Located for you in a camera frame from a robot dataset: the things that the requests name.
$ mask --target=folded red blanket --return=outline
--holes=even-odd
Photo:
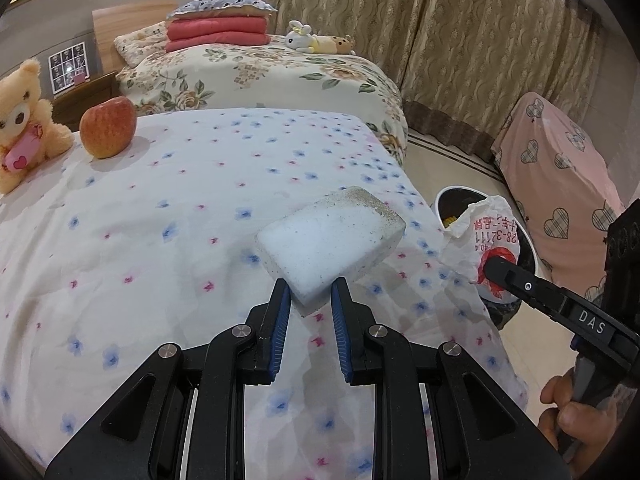
[[[267,20],[262,16],[229,16],[222,18],[203,18],[200,20],[176,20],[167,28],[170,40],[188,40],[217,32],[267,32]]]
[[[237,32],[229,30],[227,32],[217,32],[215,34],[206,34],[197,38],[189,38],[188,40],[169,41],[164,48],[167,52],[187,48],[188,46],[204,45],[208,43],[229,43],[242,46],[266,45],[271,38],[266,34],[255,34],[254,32]]]

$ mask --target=human hand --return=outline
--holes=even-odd
[[[540,415],[538,429],[556,449],[558,449],[556,426],[582,443],[568,464],[572,476],[579,478],[590,468],[611,440],[616,431],[617,416],[613,398],[609,401],[606,411],[572,402],[571,398],[574,394],[572,375],[573,369],[563,377],[552,377],[542,389],[540,402],[555,404],[557,407],[549,408]]]

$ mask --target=handle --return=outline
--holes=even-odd
[[[571,400],[593,406],[597,410],[606,409],[609,398],[618,386],[616,380],[601,372],[592,361],[582,355],[578,355],[575,360],[572,381],[574,395]],[[556,426],[556,435],[558,452],[565,462],[570,462],[580,447],[580,441],[567,435],[559,426]]]

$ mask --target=black handle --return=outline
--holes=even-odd
[[[571,400],[593,406],[598,410],[606,409],[609,398],[618,386],[618,381],[609,374],[602,372],[592,361],[585,356],[578,355],[575,360],[572,374],[574,394]],[[558,452],[568,462],[572,459],[580,442],[557,428]]]
[[[385,480],[426,480],[431,476],[427,432],[410,344],[402,334],[377,324],[365,338],[367,346],[383,351],[383,381],[376,385],[376,473]]]

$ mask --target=pink cover with hearts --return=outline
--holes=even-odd
[[[492,151],[554,283],[594,300],[604,285],[607,229],[625,208],[587,133],[530,92]]]

